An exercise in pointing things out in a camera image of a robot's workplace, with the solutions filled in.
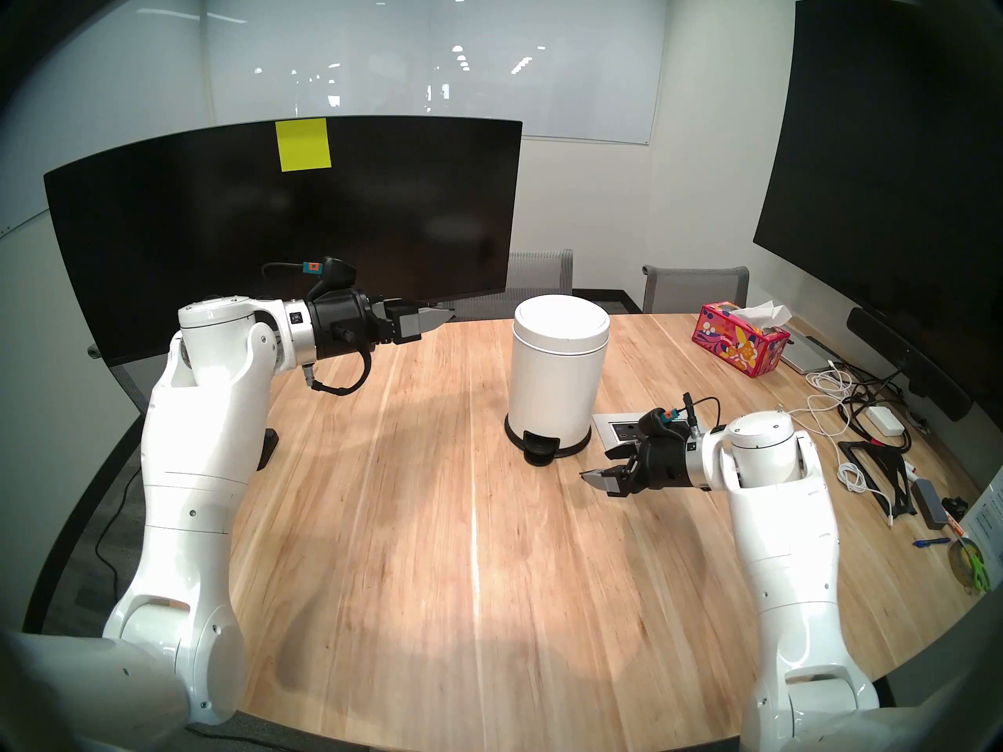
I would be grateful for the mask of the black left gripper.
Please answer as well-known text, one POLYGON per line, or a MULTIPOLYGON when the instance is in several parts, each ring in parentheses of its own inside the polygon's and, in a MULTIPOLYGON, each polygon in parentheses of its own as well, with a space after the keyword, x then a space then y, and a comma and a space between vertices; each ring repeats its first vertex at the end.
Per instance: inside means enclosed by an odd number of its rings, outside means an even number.
POLYGON ((385 298, 355 289, 313 287, 306 307, 313 328, 317 361, 350 355, 380 344, 419 341, 454 317, 453 301, 429 302, 410 298, 388 299, 396 308, 396 326, 388 319, 385 298))

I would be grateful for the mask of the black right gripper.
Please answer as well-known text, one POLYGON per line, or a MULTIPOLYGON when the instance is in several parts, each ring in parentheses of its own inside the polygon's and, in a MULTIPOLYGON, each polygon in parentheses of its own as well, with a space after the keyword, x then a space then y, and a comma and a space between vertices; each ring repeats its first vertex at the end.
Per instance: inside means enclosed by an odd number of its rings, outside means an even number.
POLYGON ((627 497, 645 490, 691 488, 687 465, 689 439, 648 437, 631 446, 628 463, 582 471, 580 478, 609 497, 627 497))

